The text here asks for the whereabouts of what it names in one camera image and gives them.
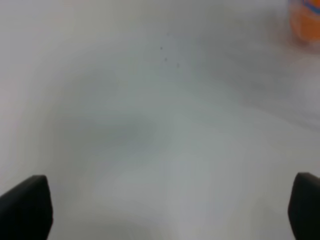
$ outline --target blue stripe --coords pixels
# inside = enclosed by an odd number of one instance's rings
[[[313,6],[309,2],[302,1],[302,4],[316,14],[320,14],[320,7]]]

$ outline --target orange object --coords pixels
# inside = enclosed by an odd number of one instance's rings
[[[289,14],[294,35],[308,43],[320,41],[320,0],[290,0]]]

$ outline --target black object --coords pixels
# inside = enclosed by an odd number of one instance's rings
[[[288,216],[296,240],[320,240],[320,178],[296,175]]]
[[[46,240],[52,223],[46,176],[32,176],[0,197],[0,240]]]

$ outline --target white surface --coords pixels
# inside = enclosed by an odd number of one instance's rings
[[[48,175],[51,240],[294,239],[320,133],[275,106],[317,114],[318,68],[278,5],[2,1],[1,192]]]

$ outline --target white background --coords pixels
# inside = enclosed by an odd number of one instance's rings
[[[284,6],[1,1],[0,192],[46,174],[51,240],[293,240],[320,132],[275,106],[316,114],[319,68]]]

